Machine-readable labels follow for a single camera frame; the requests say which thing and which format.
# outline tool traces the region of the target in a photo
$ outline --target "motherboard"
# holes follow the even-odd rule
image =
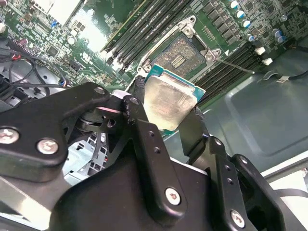
[[[0,0],[0,32],[71,86],[125,90],[154,65],[206,90],[201,104],[308,33],[300,0]],[[45,65],[55,74],[58,70]]]

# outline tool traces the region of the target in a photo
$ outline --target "capacitor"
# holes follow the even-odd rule
[[[256,37],[253,36],[253,35],[251,35],[251,34],[248,34],[248,35],[246,36],[246,38],[247,38],[247,40],[248,40],[249,42],[253,42],[253,41],[255,41],[255,39],[256,39]]]
[[[271,33],[275,38],[279,38],[280,36],[282,36],[282,31],[279,29],[273,29],[272,33]]]
[[[244,11],[238,10],[235,12],[235,17],[237,18],[243,18],[245,16]]]
[[[239,3],[237,1],[230,1],[229,2],[229,8],[230,9],[236,9]]]
[[[285,36],[280,36],[278,38],[275,38],[276,42],[283,43],[285,41]]]
[[[77,42],[77,39],[74,36],[70,36],[70,37],[67,38],[67,42],[70,45],[74,45]]]
[[[250,26],[250,21],[249,20],[242,20],[241,26],[244,28],[248,28]]]

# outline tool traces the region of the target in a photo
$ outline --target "metal panel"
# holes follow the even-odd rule
[[[308,54],[287,51],[270,69],[284,75],[307,70]],[[209,132],[230,155],[246,155],[260,172],[308,150],[308,78],[276,83],[254,75],[205,110]]]

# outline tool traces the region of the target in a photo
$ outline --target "black plastic bracket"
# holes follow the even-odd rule
[[[0,143],[0,175],[35,182],[55,178],[68,154],[62,122],[104,106],[109,98],[99,85],[85,83],[1,113],[0,128],[14,129],[19,139],[11,144]],[[42,139],[56,142],[57,152],[39,152],[37,144]]]

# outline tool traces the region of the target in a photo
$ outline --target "screw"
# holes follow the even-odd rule
[[[220,142],[219,139],[215,138],[215,142],[216,142],[216,144],[221,145],[221,142]]]
[[[0,129],[0,143],[11,144],[19,139],[19,133],[10,128]]]
[[[179,193],[172,188],[167,188],[165,191],[166,198],[167,200],[172,204],[172,205],[179,205],[181,202],[181,197]]]
[[[244,157],[241,156],[240,159],[244,164],[248,164],[248,161]]]
[[[103,88],[96,88],[96,89],[94,89],[94,90],[95,90],[96,93],[99,93],[99,94],[101,94],[101,95],[104,95],[104,94],[105,94],[105,91],[104,91]]]
[[[50,139],[43,139],[38,142],[37,149],[43,154],[55,154],[59,149],[59,145],[56,141]]]
[[[144,67],[144,69],[145,69],[146,72],[150,72],[150,70],[152,69],[152,67],[151,67],[151,65],[146,65],[146,66]]]
[[[241,214],[239,214],[238,212],[236,212],[235,210],[231,210],[230,212],[231,214],[231,218],[234,221],[234,223],[240,227],[240,228],[244,228],[245,227],[245,221],[242,218]]]
[[[138,100],[135,97],[131,97],[129,100],[134,104],[139,104]]]
[[[206,60],[211,61],[213,59],[213,56],[211,54],[207,54],[205,58]]]

